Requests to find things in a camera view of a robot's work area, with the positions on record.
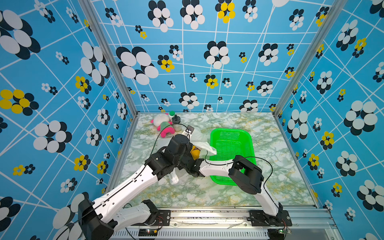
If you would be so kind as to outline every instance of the marble surface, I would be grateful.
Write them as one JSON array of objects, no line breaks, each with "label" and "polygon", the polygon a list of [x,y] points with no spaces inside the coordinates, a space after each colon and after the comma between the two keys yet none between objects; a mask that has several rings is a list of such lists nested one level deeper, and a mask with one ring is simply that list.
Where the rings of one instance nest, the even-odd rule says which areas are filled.
[{"label": "marble surface", "polygon": [[[132,175],[150,155],[159,134],[150,123],[155,115],[139,114],[120,183]],[[273,196],[283,205],[314,204],[272,113],[180,113],[178,116],[181,117],[181,123],[199,127],[208,137],[208,142],[210,133],[216,128],[247,131],[252,136],[255,156],[268,160],[273,166],[273,174],[266,183]],[[263,160],[257,160],[257,165],[267,178],[271,167]],[[166,176],[142,191],[130,204],[134,206],[145,199],[151,199],[157,207],[259,205],[252,195],[243,192],[238,186],[218,185],[210,177],[194,178],[185,170],[176,171],[179,176],[177,184],[171,185]]]}]

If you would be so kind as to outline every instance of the aluminum frame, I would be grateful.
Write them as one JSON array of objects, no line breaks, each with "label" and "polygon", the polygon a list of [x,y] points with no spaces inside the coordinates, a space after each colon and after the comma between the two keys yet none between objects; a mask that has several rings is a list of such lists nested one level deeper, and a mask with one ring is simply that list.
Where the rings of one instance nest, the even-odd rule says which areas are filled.
[{"label": "aluminum frame", "polygon": [[89,0],[78,0],[78,1],[80,3],[81,9],[85,14],[86,19],[88,20],[89,24],[92,26],[92,32],[95,35],[97,43],[100,45],[100,48],[108,63],[108,66],[111,69],[111,72],[116,79],[116,83],[121,91],[121,94],[127,101],[129,110],[131,111],[133,116],[136,117],[137,109],[136,109],[135,103],[133,102],[133,99],[131,98],[128,92],[127,85],[125,84],[122,74],[120,72],[120,69],[113,57],[112,50],[108,45],[104,32],[101,29],[101,26],[99,24],[99,21],[97,20],[95,12],[93,11],[92,3]]},{"label": "aluminum frame", "polygon": [[321,43],[324,41],[325,37],[329,33],[331,27],[333,26],[334,22],[340,15],[347,1],[348,0],[334,1],[329,11],[329,14],[327,14],[327,20],[323,22],[320,30],[316,33],[315,37],[312,39],[312,42],[309,48],[305,52],[304,57],[301,59],[298,67],[296,68],[297,71],[295,72],[294,76],[291,78],[291,81],[288,83],[287,87],[283,92],[283,95],[279,99],[274,113],[279,113],[286,105],[289,97],[291,96],[292,90],[295,88],[296,84],[298,84],[305,70],[308,68],[309,64],[313,59],[313,56],[317,52],[317,49],[319,48],[319,46],[321,45]]}]

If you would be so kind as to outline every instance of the stuffed toy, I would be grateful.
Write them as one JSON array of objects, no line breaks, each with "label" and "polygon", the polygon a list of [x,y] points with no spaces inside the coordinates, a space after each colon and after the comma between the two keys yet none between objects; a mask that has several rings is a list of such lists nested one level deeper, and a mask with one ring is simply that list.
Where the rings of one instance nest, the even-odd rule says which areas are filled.
[{"label": "stuffed toy", "polygon": [[151,121],[155,127],[157,127],[158,131],[161,131],[161,137],[166,137],[167,133],[174,134],[175,129],[172,126],[168,126],[169,124],[172,124],[172,121],[167,113],[160,113],[155,116],[155,118]]}]

